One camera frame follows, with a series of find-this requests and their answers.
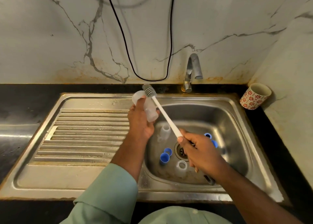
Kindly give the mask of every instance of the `blue ring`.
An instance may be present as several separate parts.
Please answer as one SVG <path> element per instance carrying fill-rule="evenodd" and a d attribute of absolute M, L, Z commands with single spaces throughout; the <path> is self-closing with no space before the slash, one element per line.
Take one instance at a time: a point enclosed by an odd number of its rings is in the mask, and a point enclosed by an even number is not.
<path fill-rule="evenodd" d="M 206 137 L 209 137 L 210 139 L 212 139 L 212 135 L 210 133 L 205 133 L 204 134 Z"/>
<path fill-rule="evenodd" d="M 212 143 L 213 143 L 214 147 L 215 147 L 215 148 L 217 148 L 217 147 L 218 147 L 218 143 L 217 143 L 217 141 L 215 141 L 215 140 L 211 140 L 211 141 L 212 141 Z"/>
<path fill-rule="evenodd" d="M 170 149 L 169 147 L 165 148 L 165 149 L 164 149 L 164 152 L 165 152 L 165 153 L 168 152 L 169 156 L 171 156 L 171 155 L 173 154 L 172 149 Z"/>
<path fill-rule="evenodd" d="M 161 163 L 161 165 L 165 165 L 166 163 L 168 163 L 169 160 L 170 160 L 170 155 L 168 155 L 167 153 L 163 152 L 160 155 L 160 163 Z"/>

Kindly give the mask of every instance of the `rolled-up sleeve cuff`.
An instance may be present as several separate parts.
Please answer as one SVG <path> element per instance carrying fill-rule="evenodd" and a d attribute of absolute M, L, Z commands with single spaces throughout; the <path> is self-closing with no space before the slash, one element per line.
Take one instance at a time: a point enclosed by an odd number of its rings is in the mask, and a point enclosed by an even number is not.
<path fill-rule="evenodd" d="M 122 167 L 110 163 L 74 203 L 91 205 L 130 223 L 137 194 L 135 179 Z"/>

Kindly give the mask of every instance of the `marble wall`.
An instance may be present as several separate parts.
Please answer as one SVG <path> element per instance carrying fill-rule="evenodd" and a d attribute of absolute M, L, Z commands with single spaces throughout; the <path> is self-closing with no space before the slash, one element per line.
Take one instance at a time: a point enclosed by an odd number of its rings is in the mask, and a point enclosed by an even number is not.
<path fill-rule="evenodd" d="M 160 79 L 169 56 L 171 0 L 112 0 L 137 73 Z M 175 0 L 170 75 L 191 53 L 204 79 L 247 83 L 307 0 Z M 142 83 L 108 0 L 0 0 L 0 83 Z"/>
<path fill-rule="evenodd" d="M 249 84 L 273 90 L 263 109 L 313 188 L 313 0 L 298 10 Z"/>

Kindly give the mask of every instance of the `hand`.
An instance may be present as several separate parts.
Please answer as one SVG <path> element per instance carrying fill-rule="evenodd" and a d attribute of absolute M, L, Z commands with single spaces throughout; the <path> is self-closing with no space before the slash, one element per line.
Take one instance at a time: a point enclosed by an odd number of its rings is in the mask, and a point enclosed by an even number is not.
<path fill-rule="evenodd" d="M 135 139 L 142 140 L 147 143 L 148 139 L 154 132 L 154 122 L 147 121 L 147 115 L 143 108 L 146 97 L 142 97 L 137 101 L 137 105 L 132 105 L 128 112 L 129 134 Z"/>
<path fill-rule="evenodd" d="M 227 165 L 227 162 L 221 157 L 211 140 L 204 135 L 188 133 L 184 129 L 180 129 L 180 131 L 183 137 L 177 138 L 177 141 L 184 148 L 189 165 L 217 179 L 216 177 Z"/>

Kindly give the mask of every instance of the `white brush handle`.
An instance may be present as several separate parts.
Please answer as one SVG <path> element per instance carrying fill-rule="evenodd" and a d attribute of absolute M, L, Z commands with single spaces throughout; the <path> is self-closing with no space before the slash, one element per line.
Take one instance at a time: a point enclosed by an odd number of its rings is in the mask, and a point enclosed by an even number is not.
<path fill-rule="evenodd" d="M 155 96 L 152 97 L 152 100 L 158 106 L 159 110 L 162 112 L 164 118 L 166 119 L 166 121 L 168 122 L 170 127 L 172 128 L 172 130 L 173 130 L 174 134 L 176 135 L 176 137 L 182 137 L 182 133 L 179 131 L 178 127 L 173 123 L 173 121 L 170 119 L 170 117 L 168 117 L 167 113 L 162 108 L 162 105 L 160 105 L 160 103 L 158 102 L 158 100 L 156 99 Z"/>

